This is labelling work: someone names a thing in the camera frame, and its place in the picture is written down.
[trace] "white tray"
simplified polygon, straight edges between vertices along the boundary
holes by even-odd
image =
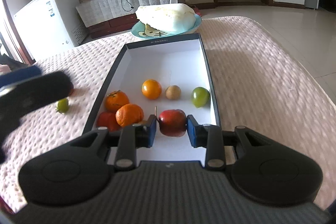
[[[147,79],[157,80],[162,86],[162,94],[157,100],[148,100],[141,92],[142,83]],[[180,100],[166,99],[165,89],[169,85],[181,88]],[[191,102],[192,90],[198,86],[211,93],[211,100],[201,108]],[[157,106],[158,115],[167,109],[182,109],[186,115],[192,114],[199,124],[220,126],[208,61],[198,33],[125,44],[98,94],[84,133],[96,128],[98,115],[105,111],[104,99],[115,90],[125,92],[130,103],[139,105],[144,111],[144,119],[154,114]],[[116,149],[111,148],[108,163],[114,162]],[[205,152],[205,148],[191,146],[187,133],[180,138],[167,137],[157,124],[153,146],[137,149],[137,164],[141,160],[199,160],[204,165]]]

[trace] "ribbed black surface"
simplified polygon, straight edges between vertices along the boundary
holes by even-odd
[[[64,208],[28,204],[13,216],[15,223],[229,223],[317,224],[328,215],[306,203],[270,208],[234,190],[223,173],[199,162],[142,162],[134,171],[119,172],[95,198]]]

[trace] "green cherry tomato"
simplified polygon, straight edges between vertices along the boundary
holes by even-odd
[[[195,107],[199,108],[208,102],[210,98],[210,93],[205,88],[199,86],[193,90],[191,93],[191,100]]]
[[[69,110],[69,100],[68,98],[64,98],[59,100],[56,104],[56,110],[59,113],[66,113]]]

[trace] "tablecloth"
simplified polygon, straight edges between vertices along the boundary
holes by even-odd
[[[257,22],[235,16],[206,19],[199,32],[222,128],[245,125],[317,161],[324,180],[315,203],[325,209],[336,197],[333,102]],[[76,91],[68,114],[57,113],[54,104],[30,113],[4,143],[8,158],[0,167],[0,195],[15,212],[26,204],[17,180],[21,166],[82,134],[118,52],[137,40],[131,33],[102,38],[37,63],[45,73],[64,70]]]

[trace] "white cabbage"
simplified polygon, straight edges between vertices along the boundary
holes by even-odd
[[[135,12],[143,23],[160,31],[179,34],[195,24],[195,12],[183,3],[140,6]]]

